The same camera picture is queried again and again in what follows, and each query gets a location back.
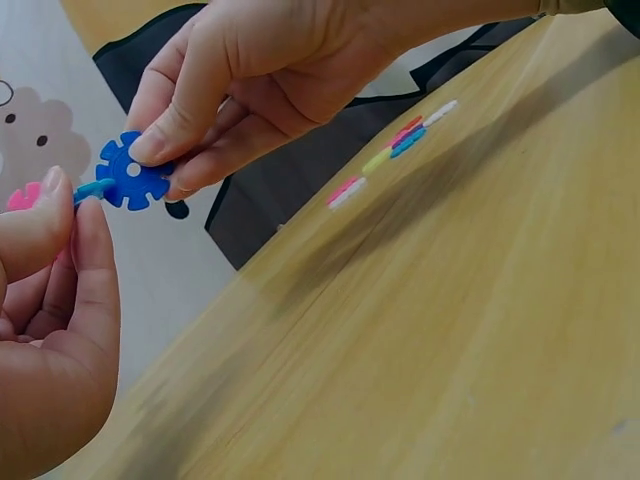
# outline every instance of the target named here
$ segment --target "black bag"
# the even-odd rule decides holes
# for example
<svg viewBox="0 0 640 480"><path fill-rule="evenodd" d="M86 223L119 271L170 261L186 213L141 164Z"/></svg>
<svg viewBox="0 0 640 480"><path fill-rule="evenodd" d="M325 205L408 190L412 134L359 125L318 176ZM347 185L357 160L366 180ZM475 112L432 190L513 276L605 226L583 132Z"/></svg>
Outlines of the black bag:
<svg viewBox="0 0 640 480"><path fill-rule="evenodd" d="M604 4L627 30L640 38L640 1L605 0Z"/></svg>

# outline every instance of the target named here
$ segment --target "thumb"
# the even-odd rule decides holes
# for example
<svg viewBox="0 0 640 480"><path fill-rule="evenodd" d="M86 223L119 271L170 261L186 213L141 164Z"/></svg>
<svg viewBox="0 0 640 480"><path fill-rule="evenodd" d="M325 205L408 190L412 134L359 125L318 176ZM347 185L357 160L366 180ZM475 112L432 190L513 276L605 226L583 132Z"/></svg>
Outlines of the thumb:
<svg viewBox="0 0 640 480"><path fill-rule="evenodd" d="M30 210L0 215L0 285L22 280L53 263L73 227L71 181L53 167Z"/></svg>
<svg viewBox="0 0 640 480"><path fill-rule="evenodd" d="M150 103L140 96L150 95L159 79L175 82L175 90L160 116L131 146L136 161L156 166L175 160L200 143L215 123L233 77L224 20L224 15L202 18L176 35L147 68L137 102Z"/></svg>

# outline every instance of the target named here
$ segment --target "blue snowflake toy piece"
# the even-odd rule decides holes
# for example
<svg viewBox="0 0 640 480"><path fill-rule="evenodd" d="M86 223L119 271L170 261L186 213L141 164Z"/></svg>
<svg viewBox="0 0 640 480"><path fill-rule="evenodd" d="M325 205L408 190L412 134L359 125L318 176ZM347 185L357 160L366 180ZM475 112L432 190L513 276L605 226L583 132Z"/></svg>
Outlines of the blue snowflake toy piece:
<svg viewBox="0 0 640 480"><path fill-rule="evenodd" d="M87 183L78 187L73 194L73 206L78 208L83 200L88 197L97 197L100 200L104 198L104 194L109 189L115 187L116 181L113 178L105 178L97 182Z"/></svg>
<svg viewBox="0 0 640 480"><path fill-rule="evenodd" d="M104 192L105 200L120 208L127 198L127 208L132 212L149 207L148 194L154 200L160 200L169 191L170 182L166 177L173 173L171 163L149 168L139 165L129 156L129 147L139 136L140 132L124 132L120 135L122 146L111 140L100 152L100 158L107 163L96 166L98 181L115 180L115 185ZM132 172L131 165L139 171Z"/></svg>

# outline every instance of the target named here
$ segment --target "yellow plastic piece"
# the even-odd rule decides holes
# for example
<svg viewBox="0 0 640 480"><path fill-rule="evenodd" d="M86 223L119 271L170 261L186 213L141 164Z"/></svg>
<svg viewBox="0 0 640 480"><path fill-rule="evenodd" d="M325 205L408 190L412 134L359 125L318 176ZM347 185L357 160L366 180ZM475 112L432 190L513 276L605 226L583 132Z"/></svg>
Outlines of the yellow plastic piece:
<svg viewBox="0 0 640 480"><path fill-rule="evenodd" d="M375 157L369 160L364 167L362 167L362 174L369 175L378 168L382 163L391 157L391 147L387 147L378 153Z"/></svg>

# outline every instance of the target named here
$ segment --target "pink toy piece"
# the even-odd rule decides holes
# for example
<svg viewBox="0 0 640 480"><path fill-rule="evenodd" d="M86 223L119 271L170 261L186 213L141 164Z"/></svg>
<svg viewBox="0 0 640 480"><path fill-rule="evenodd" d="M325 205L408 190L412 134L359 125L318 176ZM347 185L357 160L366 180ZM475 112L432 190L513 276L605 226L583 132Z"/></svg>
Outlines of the pink toy piece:
<svg viewBox="0 0 640 480"><path fill-rule="evenodd" d="M387 144L387 147L392 147L393 145L400 143L402 140L405 140L405 138L409 135L409 132L413 130L414 127L421 121L422 121L422 115L418 115L416 118L414 118L409 123L407 123L404 126L404 128L400 130L395 137L393 137L393 140L391 140Z"/></svg>
<svg viewBox="0 0 640 480"><path fill-rule="evenodd" d="M340 188L338 188L335 192L331 194L331 196L329 197L329 200L327 200L327 205L332 203L336 198L338 198L340 195L346 192L347 189L357 181L358 181L358 177L351 177L349 180L347 180Z"/></svg>
<svg viewBox="0 0 640 480"><path fill-rule="evenodd" d="M10 212L15 212L18 210L29 210L33 208L36 201L38 200L38 197L40 197L40 183L27 183L25 192L23 192L22 190L16 190L9 197L9 201L7 202L7 210Z"/></svg>

